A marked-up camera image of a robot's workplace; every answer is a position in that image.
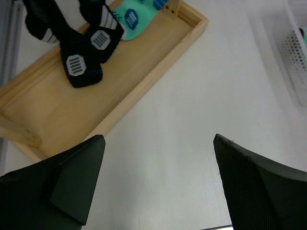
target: sock logo patch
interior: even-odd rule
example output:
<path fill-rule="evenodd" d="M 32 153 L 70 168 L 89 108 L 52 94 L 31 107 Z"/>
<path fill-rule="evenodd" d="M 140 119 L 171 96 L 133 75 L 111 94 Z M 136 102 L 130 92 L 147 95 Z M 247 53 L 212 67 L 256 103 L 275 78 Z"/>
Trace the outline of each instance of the sock logo patch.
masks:
<path fill-rule="evenodd" d="M 124 17 L 127 25 L 131 30 L 134 30 L 135 27 L 139 24 L 139 17 L 134 9 L 128 9 Z"/>
<path fill-rule="evenodd" d="M 159 11 L 164 7 L 165 3 L 167 3 L 168 0 L 153 0 L 153 6 Z"/>
<path fill-rule="evenodd" d="M 99 50 L 105 50 L 110 44 L 110 36 L 103 30 L 97 30 L 91 37 L 92 45 Z"/>
<path fill-rule="evenodd" d="M 86 65 L 84 58 L 78 54 L 69 56 L 66 61 L 68 73 L 71 76 L 79 76 L 84 74 Z"/>
<path fill-rule="evenodd" d="M 107 10 L 105 5 L 103 5 L 102 7 L 101 15 L 102 16 L 101 16 L 100 26 L 107 29 L 115 30 L 117 26 L 117 21 L 112 16 L 112 14 Z"/>

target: blue logo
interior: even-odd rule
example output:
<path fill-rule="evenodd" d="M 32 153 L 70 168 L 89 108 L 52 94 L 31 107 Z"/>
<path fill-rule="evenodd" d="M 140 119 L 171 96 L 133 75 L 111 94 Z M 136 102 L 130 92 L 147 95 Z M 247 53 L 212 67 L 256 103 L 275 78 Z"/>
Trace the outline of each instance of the blue logo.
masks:
<path fill-rule="evenodd" d="M 85 36 L 82 36 L 81 38 L 79 38 L 79 39 L 76 39 L 76 40 L 71 40 L 71 43 L 72 44 L 79 44 L 79 43 L 82 43 L 82 42 L 85 42 L 85 41 L 87 41 L 88 39 L 85 37 Z"/>
<path fill-rule="evenodd" d="M 164 7 L 165 3 L 167 3 L 168 0 L 153 0 L 153 6 L 159 11 Z"/>
<path fill-rule="evenodd" d="M 91 69 L 88 71 L 88 75 L 97 75 L 97 74 L 100 74 L 102 73 L 102 70 L 101 69 Z"/>
<path fill-rule="evenodd" d="M 135 27 L 139 24 L 139 17 L 134 9 L 128 9 L 124 17 L 127 25 L 131 30 L 134 30 Z"/>

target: sock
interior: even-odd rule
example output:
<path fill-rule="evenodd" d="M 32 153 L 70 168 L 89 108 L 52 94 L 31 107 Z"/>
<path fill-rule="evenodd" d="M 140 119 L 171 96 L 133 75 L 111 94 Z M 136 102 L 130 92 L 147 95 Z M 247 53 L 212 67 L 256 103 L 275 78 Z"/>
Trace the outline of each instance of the sock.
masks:
<path fill-rule="evenodd" d="M 105 63 L 124 33 L 105 0 L 79 0 L 80 12 L 90 24 L 85 36 L 91 40 L 95 48 L 93 53 L 101 62 Z"/>
<path fill-rule="evenodd" d="M 48 27 L 47 19 L 44 18 L 44 13 L 35 2 L 24 1 L 24 4 L 27 8 L 27 15 L 25 17 L 25 25 L 29 33 L 36 37 L 37 39 L 47 42 L 47 43 L 58 43 L 59 40 L 52 33 L 51 29 Z M 36 15 L 41 15 L 43 20 L 40 20 Z"/>
<path fill-rule="evenodd" d="M 307 26 L 306 27 L 303 27 L 303 28 L 299 28 L 299 31 L 301 32 L 301 35 L 304 39 L 304 43 L 305 43 L 305 46 L 307 47 Z"/>
<path fill-rule="evenodd" d="M 75 88 L 101 81 L 100 63 L 92 55 L 91 41 L 71 29 L 54 0 L 23 0 L 28 14 L 32 14 L 50 28 L 60 41 L 60 52 L 65 73 Z"/>
<path fill-rule="evenodd" d="M 128 41 L 138 36 L 166 3 L 167 0 L 124 0 L 113 12 L 124 29 L 121 39 Z"/>
<path fill-rule="evenodd" d="M 34 15 L 27 14 L 25 17 L 25 25 L 29 33 L 37 39 L 47 43 L 58 43 L 59 40 L 52 33 L 48 25 L 36 18 Z"/>

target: black sock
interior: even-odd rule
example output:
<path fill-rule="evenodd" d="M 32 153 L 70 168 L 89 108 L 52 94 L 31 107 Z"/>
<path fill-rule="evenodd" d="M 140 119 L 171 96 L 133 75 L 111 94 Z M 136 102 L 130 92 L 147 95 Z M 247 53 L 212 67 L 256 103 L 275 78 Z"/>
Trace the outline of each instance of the black sock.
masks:
<path fill-rule="evenodd" d="M 57 43 L 59 40 L 52 33 L 48 27 L 48 19 L 44 17 L 44 12 L 33 1 L 24 1 L 27 9 L 27 16 L 25 17 L 25 25 L 30 34 L 37 39 L 48 42 Z"/>
<path fill-rule="evenodd" d="M 48 24 L 39 20 L 35 15 L 27 14 L 25 17 L 25 25 L 30 34 L 32 34 L 37 39 L 47 42 L 47 43 L 58 43 L 59 40 L 52 33 L 51 29 L 48 27 Z"/>
<path fill-rule="evenodd" d="M 85 36 L 95 47 L 96 58 L 105 63 L 117 47 L 124 30 L 105 0 L 79 0 L 79 2 L 82 16 L 90 24 Z"/>
<path fill-rule="evenodd" d="M 72 86 L 80 88 L 101 81 L 102 69 L 100 63 L 92 55 L 95 49 L 91 45 L 91 41 L 69 27 L 55 1 L 23 1 L 28 14 L 31 17 L 34 15 L 34 18 L 40 21 L 37 26 L 44 26 L 44 29 L 40 28 L 40 30 L 44 31 L 47 25 L 47 29 L 50 28 L 60 41 L 63 67 Z"/>

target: metal frame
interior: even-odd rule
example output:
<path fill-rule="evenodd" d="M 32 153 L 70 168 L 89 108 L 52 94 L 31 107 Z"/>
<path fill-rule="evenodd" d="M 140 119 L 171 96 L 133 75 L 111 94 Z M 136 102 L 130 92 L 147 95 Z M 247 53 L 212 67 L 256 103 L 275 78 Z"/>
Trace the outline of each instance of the metal frame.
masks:
<path fill-rule="evenodd" d="M 23 9 L 21 0 L 0 1 L 0 87 L 16 75 Z M 7 140 L 0 138 L 0 175 L 6 148 Z"/>

